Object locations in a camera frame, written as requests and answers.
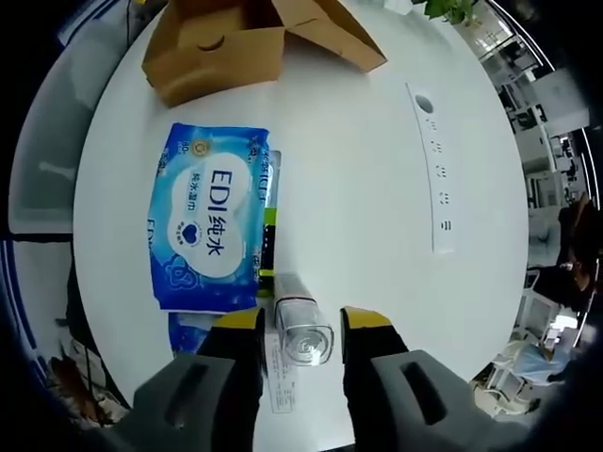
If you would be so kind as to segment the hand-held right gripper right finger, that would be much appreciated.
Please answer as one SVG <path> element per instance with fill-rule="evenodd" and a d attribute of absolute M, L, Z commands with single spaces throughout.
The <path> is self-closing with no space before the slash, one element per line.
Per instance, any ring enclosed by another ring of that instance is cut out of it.
<path fill-rule="evenodd" d="M 409 349 L 376 311 L 341 309 L 343 387 L 359 451 L 487 451 L 490 420 L 467 382 Z"/>

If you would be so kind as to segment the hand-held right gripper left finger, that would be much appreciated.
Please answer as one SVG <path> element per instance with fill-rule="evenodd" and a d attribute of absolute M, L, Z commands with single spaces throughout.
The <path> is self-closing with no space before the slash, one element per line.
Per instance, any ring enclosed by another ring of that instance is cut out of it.
<path fill-rule="evenodd" d="M 199 350 L 174 358 L 135 392 L 117 425 L 128 451 L 250 451 L 263 393 L 265 312 L 219 318 Z"/>

